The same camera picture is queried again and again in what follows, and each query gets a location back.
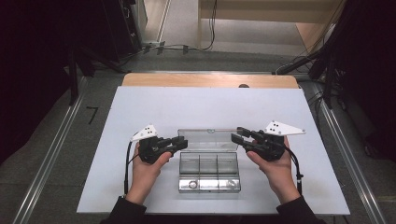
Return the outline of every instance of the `black curtain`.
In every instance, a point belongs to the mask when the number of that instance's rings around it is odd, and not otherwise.
[[[66,47],[39,1],[0,6],[0,163],[21,148],[69,87]]]
[[[341,84],[375,126],[363,136],[366,143],[396,161],[396,5],[390,0],[347,5],[343,13],[354,16],[336,44],[337,68],[346,72]]]

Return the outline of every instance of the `box lid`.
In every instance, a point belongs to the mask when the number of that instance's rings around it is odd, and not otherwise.
[[[183,151],[227,152],[238,148],[231,141],[231,134],[236,134],[236,129],[179,129],[177,132],[189,141]]]

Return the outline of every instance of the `transparent plastic box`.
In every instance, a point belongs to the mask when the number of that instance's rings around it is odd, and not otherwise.
[[[181,193],[236,193],[241,190],[237,144],[231,141],[236,130],[180,129],[189,140],[180,152]]]

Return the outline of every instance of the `white tabletop surface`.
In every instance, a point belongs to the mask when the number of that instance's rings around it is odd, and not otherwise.
[[[303,178],[303,195],[315,214],[349,214],[326,150],[299,89],[119,87],[81,199],[79,213],[111,212],[123,194],[125,156],[132,135],[153,124],[161,137],[178,129],[258,131],[276,120],[306,130],[289,136]],[[148,214],[277,214],[266,176],[237,150],[239,193],[178,192],[179,152],[163,168],[145,201]]]

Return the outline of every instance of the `wrist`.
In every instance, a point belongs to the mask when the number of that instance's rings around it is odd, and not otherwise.
[[[134,189],[133,187],[131,187],[128,193],[125,195],[125,200],[131,203],[142,205],[148,195],[148,193],[142,190]]]
[[[274,190],[274,193],[276,194],[281,204],[294,201],[301,197],[300,193],[294,185]]]

